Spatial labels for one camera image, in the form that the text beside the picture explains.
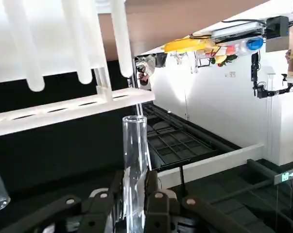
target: white wall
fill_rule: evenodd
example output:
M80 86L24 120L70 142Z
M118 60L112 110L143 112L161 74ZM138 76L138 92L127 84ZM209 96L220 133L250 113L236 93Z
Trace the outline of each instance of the white wall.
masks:
M280 163L293 161L293 93L281 96L281 144Z
M178 66L175 59L168 55L166 67L156 68L150 77L152 91L156 96L154 104L182 118L186 118L185 81L191 78L188 65L184 59L183 64Z
M269 89L281 89L281 73L288 69L285 51L264 51L265 47L259 81ZM275 164L293 161L293 93L254 97L250 55L226 67L200 68L198 74L190 74L188 62L177 66L168 58L166 68L156 69L151 77L156 105L183 118L187 115L189 121L241 147L263 143L264 157Z
M241 147L264 143L267 101L254 97L252 86L251 56L199 69L189 90L190 121Z

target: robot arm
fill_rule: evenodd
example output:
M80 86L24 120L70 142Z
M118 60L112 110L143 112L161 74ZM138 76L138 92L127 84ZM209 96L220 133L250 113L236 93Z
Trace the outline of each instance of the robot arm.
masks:
M261 98L272 97L276 95L282 95L282 94L290 92L291 88L293 87L293 83L288 83L287 88L277 90L277 91L266 90L264 85L258 84L258 69L259 69L259 54L258 53L252 54L251 62L252 62L251 81L253 82L254 96L257 96L258 98L261 99Z

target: exit sign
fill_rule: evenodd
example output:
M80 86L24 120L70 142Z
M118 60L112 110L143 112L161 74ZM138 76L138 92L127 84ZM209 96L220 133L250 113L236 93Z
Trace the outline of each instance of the exit sign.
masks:
M286 182L292 179L293 179L293 169L276 175L274 178L274 185L282 183L282 182Z

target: blue cap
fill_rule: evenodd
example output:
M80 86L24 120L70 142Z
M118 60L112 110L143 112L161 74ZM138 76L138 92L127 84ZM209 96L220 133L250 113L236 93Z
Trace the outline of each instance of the blue cap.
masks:
M263 38L256 37L247 41L247 48L252 51L259 50L262 47L263 43Z

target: screw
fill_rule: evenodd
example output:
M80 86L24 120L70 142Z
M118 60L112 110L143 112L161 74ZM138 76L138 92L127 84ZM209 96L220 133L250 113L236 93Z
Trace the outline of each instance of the screw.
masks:
M164 195L162 195L161 193L156 193L155 194L155 198L162 198Z
M107 193L102 193L102 194L100 195L100 198L107 198Z
M194 204L196 204L196 202L195 202L194 199L188 199L188 200L186 201L186 203L187 203L187 205L194 205Z
M67 205L71 205L71 204L73 204L74 202L75 202L75 200L74 200L73 198L70 198L70 199L67 200L66 204L67 204Z

